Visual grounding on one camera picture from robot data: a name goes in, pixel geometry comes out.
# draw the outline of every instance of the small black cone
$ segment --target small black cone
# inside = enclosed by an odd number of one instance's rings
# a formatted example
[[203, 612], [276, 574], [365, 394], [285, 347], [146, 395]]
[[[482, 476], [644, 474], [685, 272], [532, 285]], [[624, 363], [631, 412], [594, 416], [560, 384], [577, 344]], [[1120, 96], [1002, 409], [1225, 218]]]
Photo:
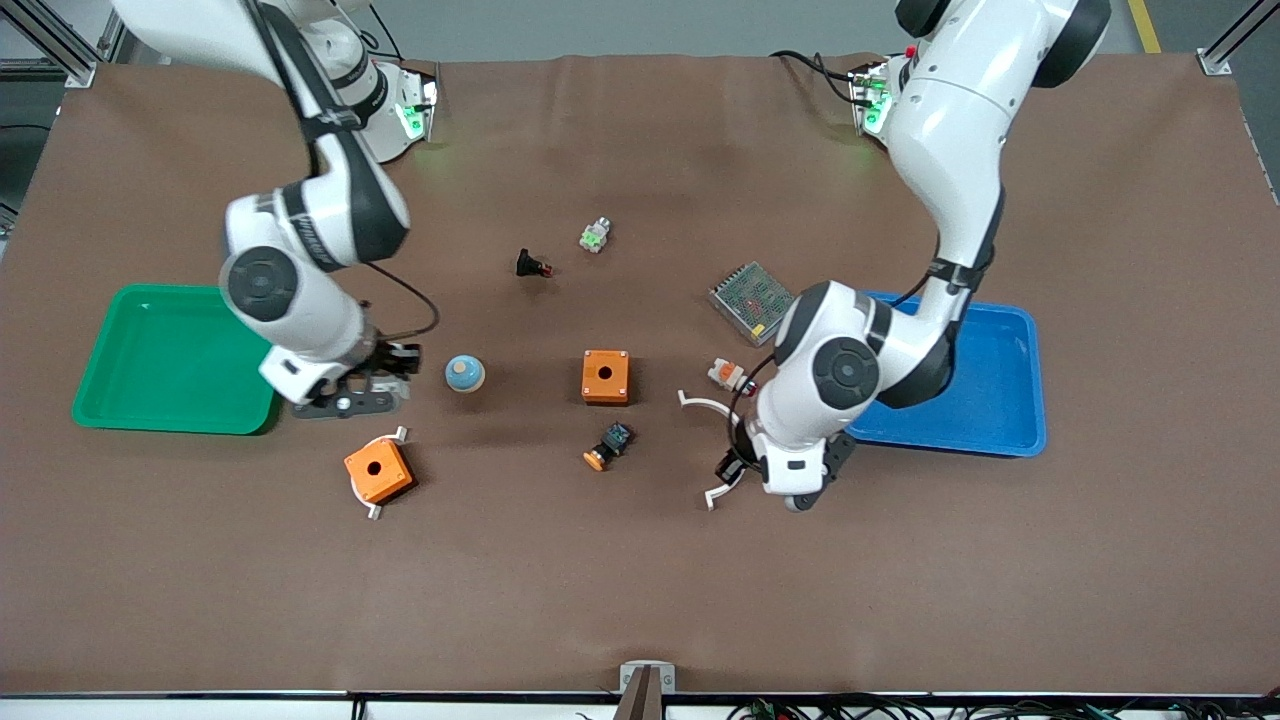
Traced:
[[520, 275], [520, 277], [541, 275], [544, 278], [549, 278], [549, 277], [552, 277], [553, 272], [554, 270], [552, 269], [550, 265], [547, 265], [544, 263], [539, 263], [538, 260], [534, 260], [532, 258], [530, 258], [527, 247], [521, 247], [520, 249], [520, 258], [516, 258], [516, 274], [517, 275]]

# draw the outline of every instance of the robotic arm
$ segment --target robotic arm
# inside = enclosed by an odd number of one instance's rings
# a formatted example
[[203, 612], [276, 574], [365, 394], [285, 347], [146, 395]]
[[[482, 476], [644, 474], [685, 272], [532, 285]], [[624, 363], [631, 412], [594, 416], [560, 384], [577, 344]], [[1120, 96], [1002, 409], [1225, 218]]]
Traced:
[[1000, 151], [1032, 86], [1069, 79], [1097, 50], [1107, 0], [900, 0], [914, 54], [852, 78], [859, 128], [884, 145], [938, 227], [908, 315], [833, 281], [804, 291], [774, 345], [777, 375], [721, 465], [756, 464], [764, 491], [808, 510], [852, 450], [844, 428], [874, 401], [908, 407], [946, 389], [955, 341], [995, 256]]
[[328, 275], [394, 255], [408, 232], [408, 210], [369, 147], [369, 118], [342, 100], [315, 42], [296, 26], [298, 0], [276, 1], [293, 6], [294, 17], [255, 0], [115, 0], [115, 6], [161, 51], [259, 74], [289, 94], [311, 174], [228, 205], [220, 287], [232, 311], [273, 343], [262, 375], [305, 407], [353, 372], [407, 379], [420, 355], [417, 346], [383, 337]]

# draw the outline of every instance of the orange square block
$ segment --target orange square block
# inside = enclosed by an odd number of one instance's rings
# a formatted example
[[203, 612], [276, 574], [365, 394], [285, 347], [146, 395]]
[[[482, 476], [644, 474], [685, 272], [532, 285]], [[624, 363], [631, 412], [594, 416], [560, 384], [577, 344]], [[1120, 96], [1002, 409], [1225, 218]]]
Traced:
[[344, 460], [356, 492], [365, 502], [378, 505], [413, 484], [413, 474], [390, 438], [376, 439]]
[[626, 350], [588, 350], [582, 354], [582, 400], [591, 405], [631, 401], [631, 354]]

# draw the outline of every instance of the green tray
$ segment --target green tray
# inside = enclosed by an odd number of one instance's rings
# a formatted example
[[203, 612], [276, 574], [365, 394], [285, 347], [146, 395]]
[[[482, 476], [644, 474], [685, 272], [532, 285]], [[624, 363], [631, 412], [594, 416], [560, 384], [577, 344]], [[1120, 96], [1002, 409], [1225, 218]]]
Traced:
[[271, 414], [270, 343], [216, 287], [131, 284], [106, 311], [72, 406], [86, 428], [250, 434]]

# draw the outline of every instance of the orange button housing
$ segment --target orange button housing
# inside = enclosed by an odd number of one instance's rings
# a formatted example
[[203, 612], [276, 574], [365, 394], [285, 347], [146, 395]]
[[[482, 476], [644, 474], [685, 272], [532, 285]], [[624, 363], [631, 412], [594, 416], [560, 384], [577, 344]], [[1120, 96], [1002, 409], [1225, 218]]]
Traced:
[[344, 462], [365, 502], [378, 505], [413, 484], [413, 474], [390, 438], [375, 439], [348, 455]]
[[626, 350], [588, 350], [582, 354], [582, 400], [591, 405], [631, 402], [631, 354]]

